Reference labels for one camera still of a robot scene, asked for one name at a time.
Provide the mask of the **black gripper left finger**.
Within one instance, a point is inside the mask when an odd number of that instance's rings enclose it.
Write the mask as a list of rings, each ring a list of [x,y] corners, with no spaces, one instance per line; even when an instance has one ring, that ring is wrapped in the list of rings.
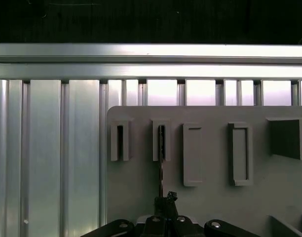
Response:
[[[104,226],[84,234],[85,237],[163,237],[166,233],[167,198],[154,199],[154,215],[142,223],[133,224],[125,219],[114,220]]]

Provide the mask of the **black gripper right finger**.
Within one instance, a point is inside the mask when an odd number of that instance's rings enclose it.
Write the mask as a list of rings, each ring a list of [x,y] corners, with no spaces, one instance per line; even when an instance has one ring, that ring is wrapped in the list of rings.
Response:
[[[257,235],[228,222],[212,219],[204,226],[193,222],[189,217],[180,215],[175,201],[176,192],[167,194],[167,217],[171,222],[173,231],[178,237],[256,237]]]

